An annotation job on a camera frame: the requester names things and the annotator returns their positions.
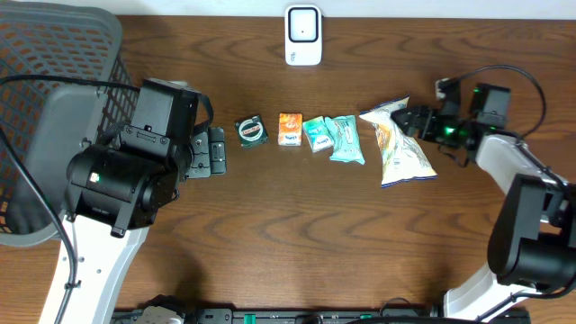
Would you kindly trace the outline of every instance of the white wall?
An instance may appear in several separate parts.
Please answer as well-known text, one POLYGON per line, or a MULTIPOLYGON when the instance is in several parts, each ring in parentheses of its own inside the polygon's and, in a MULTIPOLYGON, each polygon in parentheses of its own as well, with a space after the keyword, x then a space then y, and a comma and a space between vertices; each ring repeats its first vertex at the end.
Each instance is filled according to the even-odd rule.
POLYGON ((95 6, 113 14, 283 16, 315 4, 327 17, 576 19, 576 0, 43 0, 95 6))

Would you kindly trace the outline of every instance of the package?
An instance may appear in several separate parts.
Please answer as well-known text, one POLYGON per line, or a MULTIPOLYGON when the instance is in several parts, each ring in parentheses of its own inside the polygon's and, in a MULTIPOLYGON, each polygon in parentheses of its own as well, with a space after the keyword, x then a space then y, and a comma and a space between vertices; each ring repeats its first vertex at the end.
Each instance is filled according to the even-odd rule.
POLYGON ((281 113, 278 123, 278 145, 300 146, 302 144, 302 114, 281 113))
POLYGON ((260 115, 236 121, 235 126, 242 148, 252 148, 268 142, 268 134, 260 115))
POLYGON ((332 141, 328 128, 324 123, 324 117, 320 116, 305 121, 302 127, 304 128, 304 133, 310 143, 312 153, 322 151, 323 149, 330 148, 334 145, 334 141, 332 141))
POLYGON ((324 122, 334 140, 334 152, 330 159, 341 162, 355 161, 363 165, 365 161, 356 131, 356 117, 354 115, 334 119, 326 117, 324 122))
POLYGON ((376 128, 376 139, 382 154, 382 188, 410 179, 437 177, 422 148, 412 137, 404 135, 391 119, 391 113, 406 108, 410 96, 380 103, 372 110, 362 112, 360 118, 376 128))

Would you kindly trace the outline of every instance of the wooden surface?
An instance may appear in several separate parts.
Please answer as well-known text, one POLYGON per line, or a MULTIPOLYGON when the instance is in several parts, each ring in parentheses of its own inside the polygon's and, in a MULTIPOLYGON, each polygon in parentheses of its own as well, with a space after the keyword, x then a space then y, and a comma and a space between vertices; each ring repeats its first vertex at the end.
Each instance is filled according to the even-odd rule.
MULTIPOLYGON (((380 189, 374 129, 357 120, 366 163, 329 161, 276 144, 280 112, 355 114, 406 93, 436 104, 433 83, 484 65, 528 69, 549 112, 531 149, 576 181, 576 22, 324 19, 317 67, 284 62, 284 20, 121 17, 122 55, 135 80, 186 80, 210 96, 224 127, 228 173, 189 181, 157 216, 118 307, 159 293, 239 308, 371 308, 391 297, 439 302, 486 261, 503 194, 477 166, 462 169, 420 143, 437 180, 380 189), (242 149, 233 121, 259 113, 270 142, 242 149)), ((474 81, 512 87, 509 127, 540 113, 535 89, 511 72, 474 81)), ((0 321, 34 322, 58 244, 0 247, 0 321)), ((534 323, 573 323, 576 298, 530 301, 534 323)))

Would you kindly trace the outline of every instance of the orange box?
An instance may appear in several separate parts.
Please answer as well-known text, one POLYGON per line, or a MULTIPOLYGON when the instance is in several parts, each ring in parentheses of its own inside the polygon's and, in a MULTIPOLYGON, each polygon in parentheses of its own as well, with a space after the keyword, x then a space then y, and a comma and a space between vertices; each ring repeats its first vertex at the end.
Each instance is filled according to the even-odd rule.
POLYGON ((281 113, 278 127, 278 145, 300 146, 302 144, 302 114, 281 113))

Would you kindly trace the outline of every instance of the basket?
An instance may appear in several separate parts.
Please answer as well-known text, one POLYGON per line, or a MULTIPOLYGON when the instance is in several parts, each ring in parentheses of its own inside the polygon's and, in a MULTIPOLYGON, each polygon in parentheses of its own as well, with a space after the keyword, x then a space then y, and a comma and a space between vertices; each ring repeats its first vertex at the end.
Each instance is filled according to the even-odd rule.
MULTIPOLYGON (((0 2, 0 77, 43 74, 131 84, 121 43, 122 26, 105 10, 0 2)), ((123 89, 14 82, 0 88, 0 126, 58 212, 68 161, 111 124, 129 121, 137 100, 138 94, 123 89)), ((32 246, 55 234, 50 216, 1 148, 0 244, 32 246)))

